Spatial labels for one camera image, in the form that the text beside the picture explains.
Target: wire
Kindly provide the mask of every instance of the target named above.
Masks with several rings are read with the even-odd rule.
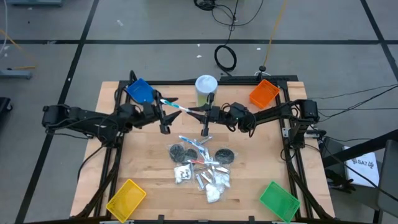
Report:
[[[366,140],[366,141],[372,140],[371,138],[356,138],[356,139],[340,140],[340,139],[332,138],[332,137],[330,137],[330,136],[325,136],[325,137],[328,137],[328,138],[330,138],[330,139],[333,139],[333,140],[339,141],[339,142],[349,142],[349,141],[359,141],[359,140]]]
[[[312,147],[313,149],[316,149],[317,151],[319,151],[319,149],[318,148],[316,148],[315,146],[311,146],[311,145],[309,145],[309,144],[305,144],[306,146],[310,146],[310,147]]]
[[[282,149],[282,150],[281,150],[281,152],[280,152],[280,158],[281,158],[283,161],[285,161],[285,162],[290,162],[290,161],[296,156],[296,150],[295,150],[295,151],[293,152],[293,156],[291,156],[289,160],[284,159],[284,158],[282,157],[282,153],[283,153],[284,151],[285,151],[285,149]]]
[[[224,103],[222,106],[221,106],[221,110],[222,111],[224,111],[224,112],[226,112],[225,111],[225,109],[226,108],[235,108],[236,110],[238,110],[238,111],[240,111],[240,112],[243,112],[243,113],[249,113],[249,114],[251,114],[252,116],[253,116],[253,121],[252,122],[250,122],[246,127],[249,129],[249,138],[251,138],[251,137],[253,137],[253,134],[254,134],[254,132],[255,132],[255,130],[256,130],[256,123],[257,123],[257,119],[256,119],[256,116],[252,113],[252,112],[250,112],[250,111],[248,111],[248,110],[241,110],[241,109],[239,109],[239,108],[237,108],[236,106],[231,106],[229,103]],[[235,130],[236,130],[236,128],[235,128],[235,126],[229,126],[229,125],[226,125],[226,127],[228,128],[228,130],[230,130],[230,131],[232,131],[232,132],[234,132]]]
[[[235,30],[236,26],[245,26],[245,25],[249,24],[251,21],[253,21],[254,18],[256,18],[256,16],[259,14],[259,12],[261,10],[261,7],[262,7],[262,5],[264,3],[264,0],[261,1],[261,4],[260,4],[257,12],[255,13],[255,15],[249,21],[247,21],[245,23],[242,23],[242,24],[235,24],[235,22],[236,22],[236,10],[238,8],[239,0],[236,0],[235,9],[234,9],[233,12],[228,6],[225,6],[223,4],[216,4],[215,0],[204,0],[204,1],[199,2],[199,3],[198,3],[198,0],[193,0],[193,2],[195,3],[196,7],[200,8],[200,9],[202,9],[204,11],[211,11],[211,15],[213,16],[213,19],[216,22],[228,26],[228,29],[229,29],[228,39],[227,39],[225,44],[217,46],[217,48],[214,51],[214,60],[215,60],[215,62],[217,64],[217,66],[223,72],[225,72],[225,74],[227,74],[228,76],[232,77],[230,72],[232,72],[236,68],[236,64],[238,62],[238,58],[237,58],[236,53],[234,52],[234,50],[231,47],[227,46],[229,44],[229,41],[231,40],[232,31]],[[227,23],[219,21],[214,15],[214,9],[219,9],[219,10],[223,11],[232,20],[231,23],[227,24]],[[232,55],[232,58],[233,58],[232,66],[225,67],[224,65],[222,65],[220,63],[220,61],[218,60],[218,51],[220,49],[226,49]]]
[[[347,108],[318,108],[318,110],[346,110]],[[351,110],[398,110],[398,108],[355,108]]]
[[[49,133],[49,130],[48,129],[46,129],[45,130],[45,133],[46,134],[49,134],[49,135],[53,135],[53,136],[55,136],[55,135],[60,135],[60,136],[69,136],[69,137],[72,137],[72,138],[77,138],[77,139],[90,139],[90,138],[88,138],[88,137],[79,137],[79,136],[74,136],[74,135],[72,135],[72,134],[67,134],[67,133]]]
[[[254,16],[249,20],[249,21],[247,21],[247,22],[245,22],[245,23],[242,23],[242,24],[234,24],[234,27],[237,27],[237,26],[245,26],[245,25],[248,25],[251,21],[253,21],[254,20],[254,18],[256,18],[256,16],[259,14],[259,12],[260,12],[260,10],[261,10],[261,7],[262,7],[262,4],[264,3],[264,0],[262,0],[261,1],[261,4],[260,4],[260,6],[259,6],[259,9],[257,10],[257,12],[254,14]],[[232,14],[232,10],[228,7],[228,6],[225,6],[225,5],[221,5],[221,4],[216,4],[216,7],[215,8],[218,8],[218,7],[226,7],[227,9],[229,9],[229,11],[231,12],[231,14]],[[216,19],[216,17],[214,16],[214,14],[213,14],[213,18],[214,18],[214,20],[216,21],[216,22],[218,22],[218,23],[220,23],[220,24],[223,24],[223,25],[227,25],[227,26],[230,26],[231,24],[226,24],[226,23],[224,23],[224,22],[220,22],[218,19]]]
[[[385,190],[381,189],[379,186],[377,186],[375,183],[373,183],[371,180],[369,180],[368,178],[366,178],[364,175],[360,174],[359,172],[357,172],[356,170],[352,169],[350,166],[347,166],[343,161],[339,160],[336,156],[334,156],[329,149],[327,148],[325,142],[322,139],[319,139],[322,143],[323,143],[323,147],[326,149],[327,152],[329,152],[329,155],[335,159],[335,161],[339,162],[340,164],[343,164],[345,167],[347,167],[347,169],[353,171],[355,174],[357,174],[358,176],[362,177],[364,180],[368,181],[375,189],[378,189],[378,191],[384,193],[385,195],[387,195],[388,197],[390,197],[391,199],[395,200],[396,202],[398,202],[398,198],[394,197],[393,195],[391,195],[390,193],[386,192]]]
[[[79,171],[77,172],[77,181],[79,181],[79,177],[80,177],[80,172],[81,169],[83,168],[83,166],[86,164],[86,162],[91,159],[95,154],[97,154],[102,148],[104,147],[104,144],[101,145],[101,147],[99,147],[96,151],[94,151],[91,155],[89,155],[80,165],[79,167]]]
[[[280,9],[280,11],[279,11],[279,15],[278,15],[278,18],[277,18],[277,20],[275,22],[274,29],[272,30],[271,37],[269,38],[269,43],[268,43],[268,48],[267,48],[267,53],[266,53],[266,59],[264,60],[263,66],[266,66],[266,63],[267,63],[267,60],[268,60],[268,55],[269,55],[269,52],[271,51],[272,38],[274,37],[274,35],[276,33],[276,30],[278,29],[279,22],[282,19],[282,15],[283,15],[283,13],[285,11],[285,8],[286,8],[286,2],[287,2],[287,0],[284,0],[284,3],[282,5],[282,9]]]
[[[35,69],[35,68],[37,67],[37,66],[36,66],[36,65],[37,65],[37,61],[36,61],[36,59],[35,59],[33,56],[31,56],[31,54],[29,54],[28,52],[26,52],[20,45],[18,45],[17,43],[15,43],[15,41],[12,40],[12,39],[10,38],[10,36],[8,36],[8,34],[7,34],[6,32],[4,32],[2,29],[0,29],[0,33],[2,33],[7,39],[9,39],[9,40],[11,41],[11,43],[12,43],[19,51],[21,51],[27,59],[30,60],[30,62],[32,62],[33,64],[35,64],[34,66],[16,67],[16,68],[13,68],[14,70],[15,70],[15,69],[31,69],[31,68]]]
[[[336,95],[336,96],[328,96],[328,97],[311,97],[308,99],[319,99],[319,100],[326,100],[326,99],[332,99],[332,98],[337,98],[337,97],[341,97],[341,96],[346,96],[346,95],[353,95],[353,94],[357,94],[357,93],[364,93],[366,91],[371,91],[371,90],[377,90],[380,88],[385,88],[385,87],[392,87],[392,86],[397,86],[398,84],[394,84],[394,85],[385,85],[385,86],[379,86],[379,87],[375,87],[375,88],[370,88],[367,90],[360,90],[360,91],[356,91],[356,92],[352,92],[352,93],[344,93],[341,95]]]
[[[357,103],[357,104],[355,104],[355,105],[353,105],[353,106],[350,106],[349,108],[347,108],[347,109],[345,109],[345,110],[343,110],[343,111],[341,111],[341,112],[339,112],[339,113],[335,113],[335,114],[332,114],[332,115],[324,115],[324,114],[322,114],[323,116],[325,116],[325,117],[327,117],[327,118],[324,119],[324,120],[322,120],[322,121],[319,121],[319,123],[324,122],[324,121],[327,121],[327,120],[329,120],[330,118],[332,118],[332,117],[334,117],[334,116],[337,116],[337,115],[339,115],[339,114],[342,114],[342,113],[348,112],[348,111],[350,111],[350,110],[352,110],[352,109],[355,109],[355,108],[357,108],[357,107],[359,107],[359,106],[361,106],[361,105],[363,105],[363,104],[365,104],[365,103],[367,103],[367,102],[369,102],[369,101],[371,101],[371,100],[373,100],[373,99],[375,99],[375,98],[377,98],[377,97],[379,97],[379,96],[381,96],[381,95],[387,93],[388,91],[391,91],[391,90],[393,90],[393,89],[395,89],[395,88],[397,88],[397,87],[398,87],[398,85],[395,85],[394,87],[392,87],[392,88],[390,88],[390,89],[388,89],[388,90],[385,90],[385,91],[383,91],[383,92],[381,92],[381,93],[379,93],[379,94],[377,94],[377,95],[374,95],[374,96],[370,97],[370,98],[367,99],[367,100],[364,100],[364,101],[359,102],[359,103]]]
[[[226,41],[225,44],[217,46],[217,48],[214,51],[214,60],[216,61],[217,66],[230,77],[232,77],[232,75],[229,72],[232,72],[236,68],[236,64],[238,62],[238,58],[237,58],[234,50],[232,50],[231,47],[228,47],[227,44],[229,43],[229,40],[231,39],[232,31],[234,31],[234,29],[235,29],[234,23],[235,23],[235,20],[236,20],[235,15],[236,15],[236,10],[238,8],[238,2],[239,2],[239,0],[236,0],[235,10],[234,10],[234,13],[233,13],[233,16],[232,16],[233,20],[232,20],[232,23],[229,25],[228,40]],[[211,10],[211,15],[213,16],[214,20],[216,20],[216,17],[214,16],[214,13],[213,13],[213,10]],[[234,60],[232,66],[225,67],[225,66],[223,66],[220,63],[220,61],[218,60],[218,51],[220,49],[226,49],[232,55],[232,58]]]
[[[5,22],[6,22],[6,31],[4,33],[4,43],[1,46],[0,55],[1,55],[2,51],[4,50],[4,48],[6,46],[7,34],[8,34],[8,8],[7,8],[7,1],[6,0],[4,0],[4,14],[6,15],[6,20],[5,20]]]

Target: gray floor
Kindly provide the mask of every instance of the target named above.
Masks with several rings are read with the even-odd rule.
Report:
[[[92,0],[69,0],[57,7],[9,6],[9,35],[14,39],[77,40]],[[220,1],[233,7],[234,1]],[[240,1],[239,21],[247,21],[260,1]],[[368,1],[385,39],[398,39],[395,0]],[[268,39],[282,1],[264,1],[258,17],[237,27],[232,39]],[[222,12],[216,16],[227,21]],[[3,13],[0,15],[3,29]],[[228,28],[192,1],[100,0],[88,39],[160,40],[226,39]],[[376,40],[360,1],[289,1],[276,39]],[[220,77],[213,44],[85,45],[66,103],[93,110],[103,81],[127,79],[133,69],[146,80],[183,80],[202,74]],[[0,96],[12,98],[14,111],[0,134],[0,223],[13,223],[44,141],[42,107],[56,104],[77,45],[22,47],[38,61],[31,80],[0,80]],[[233,75],[253,75],[263,63],[266,44],[231,44],[238,56]],[[389,46],[398,57],[398,45]],[[0,68],[30,65],[15,47],[0,55]],[[220,51],[221,63],[231,59]],[[309,97],[330,96],[397,83],[380,45],[273,45],[267,63],[273,75],[298,75]],[[381,90],[334,100],[318,101],[319,108],[346,108]],[[362,108],[397,107],[393,90]],[[336,111],[324,111],[327,114]],[[335,138],[373,138],[398,127],[396,111],[350,111],[318,125]],[[76,187],[76,173],[86,141],[55,137],[40,176],[27,222],[68,218]],[[382,159],[382,151],[377,159]],[[373,211],[331,191],[336,216],[371,222]],[[396,223],[386,215],[383,223]]]

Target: orange bin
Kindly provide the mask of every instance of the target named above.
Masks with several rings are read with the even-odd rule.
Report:
[[[250,102],[264,109],[279,94],[279,88],[267,80],[263,80],[250,93]]]

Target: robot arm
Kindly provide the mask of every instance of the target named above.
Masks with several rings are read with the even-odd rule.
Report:
[[[170,134],[169,125],[181,113],[176,111],[166,115],[162,109],[160,99],[162,95],[154,90],[155,104],[144,103],[143,109],[129,103],[121,105],[115,112],[104,114],[83,110],[79,107],[67,105],[44,106],[42,125],[46,131],[68,128],[83,133],[89,138],[97,137],[105,146],[111,147],[116,143],[116,137],[121,133],[128,133],[132,127],[142,128],[147,124],[160,121],[160,132]],[[176,101],[178,98],[164,98]]]
[[[237,102],[222,107],[212,106],[213,100],[214,94],[210,93],[209,104],[199,108],[189,108],[192,111],[205,112],[204,115],[188,112],[189,115],[204,125],[201,132],[202,136],[208,135],[209,122],[223,124],[230,131],[235,131],[236,126],[238,126],[241,132],[248,132],[251,137],[257,125],[283,118],[294,123],[294,127],[289,129],[289,142],[291,145],[301,148],[304,147],[304,134],[308,126],[319,121],[317,103],[312,100],[289,101],[257,113],[251,113],[245,106]]]

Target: wooden table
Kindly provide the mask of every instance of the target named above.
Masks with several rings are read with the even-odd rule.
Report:
[[[118,82],[102,84],[97,111],[113,112],[113,97],[117,87]],[[257,112],[259,109],[249,102],[249,94],[254,87],[219,86],[216,105],[237,101],[246,105],[251,112]],[[288,82],[288,87],[291,100],[307,98],[302,82]],[[156,85],[154,88],[164,97],[179,97],[177,103],[184,107],[195,106],[193,85]],[[167,114],[175,111],[169,106],[163,108]],[[283,146],[279,122],[257,126],[252,138],[247,133],[232,133],[219,124],[210,124],[209,128],[214,138],[206,146],[211,154],[221,147],[228,147],[237,153],[231,166],[231,188],[223,194],[221,201],[211,204],[207,203],[205,192],[198,191],[197,183],[175,184],[175,164],[167,150],[167,145],[179,142],[178,135],[201,139],[202,125],[196,119],[182,113],[171,125],[169,135],[160,133],[158,123],[133,129],[125,135],[116,190],[127,179],[132,179],[147,192],[146,198],[131,215],[131,220],[156,220],[159,214],[165,215],[166,220],[247,220],[250,215],[254,215],[258,221],[279,220],[258,200],[272,180],[290,190],[286,164],[280,158]],[[306,139],[306,143],[318,147],[314,139]],[[89,140],[85,157],[99,146],[97,139]],[[102,150],[81,171],[71,215],[80,212],[98,189],[104,155],[105,150]],[[302,149],[302,159],[308,189],[325,211],[333,216],[320,153],[308,147]],[[302,217],[306,217],[301,191],[299,188],[297,190],[302,202]],[[108,193],[105,193],[101,214],[105,214],[104,205],[107,201]]]

